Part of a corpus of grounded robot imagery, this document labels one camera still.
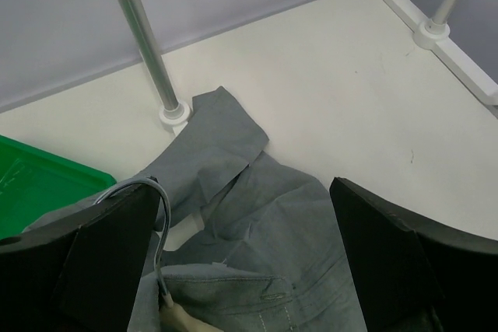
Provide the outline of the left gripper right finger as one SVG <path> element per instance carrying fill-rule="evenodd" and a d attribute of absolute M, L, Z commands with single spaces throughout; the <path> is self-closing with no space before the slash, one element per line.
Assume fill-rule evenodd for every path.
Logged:
<path fill-rule="evenodd" d="M 329 189 L 369 331 L 495 331 L 497 242 L 386 201 Z"/>

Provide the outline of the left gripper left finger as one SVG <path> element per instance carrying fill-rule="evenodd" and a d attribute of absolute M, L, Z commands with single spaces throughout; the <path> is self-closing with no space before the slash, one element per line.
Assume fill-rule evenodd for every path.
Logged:
<path fill-rule="evenodd" d="M 1 241 L 3 331 L 125 331 L 160 204 L 150 186 Z"/>

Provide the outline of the cream hanger with metal hook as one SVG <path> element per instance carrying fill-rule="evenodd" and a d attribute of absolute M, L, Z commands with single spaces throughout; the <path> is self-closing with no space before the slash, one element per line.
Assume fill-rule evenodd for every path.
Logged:
<path fill-rule="evenodd" d="M 120 193 L 122 190 L 133 185 L 146 185 L 152 187 L 159 195 L 163 203 L 163 228 L 161 230 L 160 241 L 156 246 L 154 253 L 154 274 L 159 288 L 159 312 L 160 318 L 167 326 L 174 327 L 177 331 L 220 331 L 219 328 L 214 327 L 206 322 L 196 319 L 188 314 L 179 304 L 175 303 L 172 299 L 170 292 L 167 289 L 166 283 L 162 276 L 160 268 L 160 260 L 163 253 L 164 244 L 166 243 L 167 236 L 170 230 L 171 222 L 171 207 L 167 197 L 166 191 L 160 184 L 151 177 L 136 177 L 124 180 L 108 188 L 101 193 L 93 204 L 100 202 Z"/>

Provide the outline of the grey button-up shirt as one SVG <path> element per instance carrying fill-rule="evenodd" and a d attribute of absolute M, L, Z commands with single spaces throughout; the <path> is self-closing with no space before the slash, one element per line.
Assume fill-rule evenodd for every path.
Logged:
<path fill-rule="evenodd" d="M 363 331 L 329 193 L 265 152 L 266 133 L 224 88 L 196 96 L 186 128 L 143 171 L 173 225 L 204 228 L 166 252 L 175 303 L 224 331 Z"/>

